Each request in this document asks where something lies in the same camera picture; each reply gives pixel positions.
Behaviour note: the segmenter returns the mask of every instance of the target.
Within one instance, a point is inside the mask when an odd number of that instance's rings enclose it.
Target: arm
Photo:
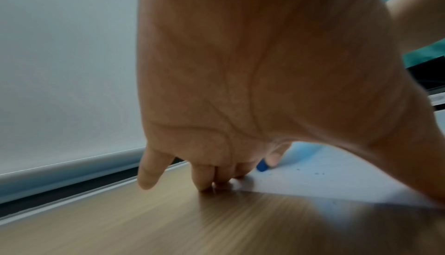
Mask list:
[[[402,54],[445,38],[445,0],[389,0]]]

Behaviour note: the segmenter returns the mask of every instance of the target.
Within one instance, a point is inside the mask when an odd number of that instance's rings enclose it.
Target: white backdrop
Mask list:
[[[0,0],[0,174],[143,147],[137,0]]]

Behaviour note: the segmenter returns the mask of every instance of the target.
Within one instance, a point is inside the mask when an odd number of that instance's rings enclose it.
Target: wooden desk surface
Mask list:
[[[188,165],[0,227],[0,254],[443,255],[445,213],[217,191]]]

